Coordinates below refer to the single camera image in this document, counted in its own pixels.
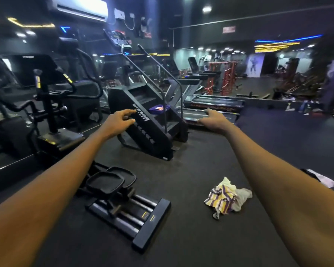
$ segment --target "forearm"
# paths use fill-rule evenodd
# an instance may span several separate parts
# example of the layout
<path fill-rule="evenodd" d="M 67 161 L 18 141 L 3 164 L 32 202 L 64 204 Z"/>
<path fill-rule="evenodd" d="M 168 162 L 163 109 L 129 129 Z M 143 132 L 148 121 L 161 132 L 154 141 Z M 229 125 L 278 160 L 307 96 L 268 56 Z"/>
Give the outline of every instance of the forearm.
<path fill-rule="evenodd" d="M 241 168 L 300 265 L 334 265 L 334 191 L 226 124 Z"/>
<path fill-rule="evenodd" d="M 0 204 L 0 266 L 29 266 L 79 188 L 103 138 L 96 132 Z"/>

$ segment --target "wall socket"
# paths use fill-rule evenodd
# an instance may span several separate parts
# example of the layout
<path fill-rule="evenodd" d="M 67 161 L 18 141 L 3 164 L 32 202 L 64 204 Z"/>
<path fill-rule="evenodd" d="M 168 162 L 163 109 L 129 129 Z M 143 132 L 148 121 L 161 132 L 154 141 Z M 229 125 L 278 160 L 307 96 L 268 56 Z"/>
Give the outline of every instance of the wall socket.
<path fill-rule="evenodd" d="M 122 19 L 122 20 L 125 20 L 125 13 L 121 10 L 118 10 L 118 9 L 114 9 L 114 14 L 115 14 L 115 18 L 116 19 Z"/>

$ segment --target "pile of cloth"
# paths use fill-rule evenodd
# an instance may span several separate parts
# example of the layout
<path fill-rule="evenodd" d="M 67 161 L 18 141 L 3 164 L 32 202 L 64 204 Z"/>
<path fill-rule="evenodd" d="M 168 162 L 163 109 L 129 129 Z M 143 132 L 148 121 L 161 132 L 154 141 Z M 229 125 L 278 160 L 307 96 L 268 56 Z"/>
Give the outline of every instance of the pile of cloth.
<path fill-rule="evenodd" d="M 229 179 L 224 177 L 223 181 L 210 191 L 204 203 L 215 209 L 213 218 L 219 220 L 220 214 L 239 212 L 245 201 L 252 197 L 252 191 L 246 188 L 237 189 Z"/>

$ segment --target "white wall-mounted air conditioner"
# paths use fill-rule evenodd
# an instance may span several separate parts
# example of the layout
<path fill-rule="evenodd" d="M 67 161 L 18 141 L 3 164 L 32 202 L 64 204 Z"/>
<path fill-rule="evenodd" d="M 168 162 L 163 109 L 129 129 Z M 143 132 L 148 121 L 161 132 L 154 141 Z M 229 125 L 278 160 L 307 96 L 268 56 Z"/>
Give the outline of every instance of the white wall-mounted air conditioner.
<path fill-rule="evenodd" d="M 48 7 L 97 21 L 105 21 L 108 16 L 107 4 L 102 0 L 49 0 Z"/>

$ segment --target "purple tray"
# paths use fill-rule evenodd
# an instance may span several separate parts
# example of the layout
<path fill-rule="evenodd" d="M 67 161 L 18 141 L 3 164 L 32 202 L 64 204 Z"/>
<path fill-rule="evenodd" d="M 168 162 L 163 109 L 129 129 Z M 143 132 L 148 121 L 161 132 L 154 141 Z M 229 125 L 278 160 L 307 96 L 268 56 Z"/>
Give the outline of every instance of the purple tray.
<path fill-rule="evenodd" d="M 163 107 L 163 105 L 156 105 L 156 106 L 154 106 L 154 107 L 148 109 L 148 111 L 149 111 L 151 114 L 162 114 L 162 113 L 163 113 L 163 110 L 158 110 L 158 109 L 156 109 L 156 108 L 158 108 L 158 107 Z M 170 105 L 166 105 L 166 111 L 168 111 L 170 107 L 171 107 Z"/>

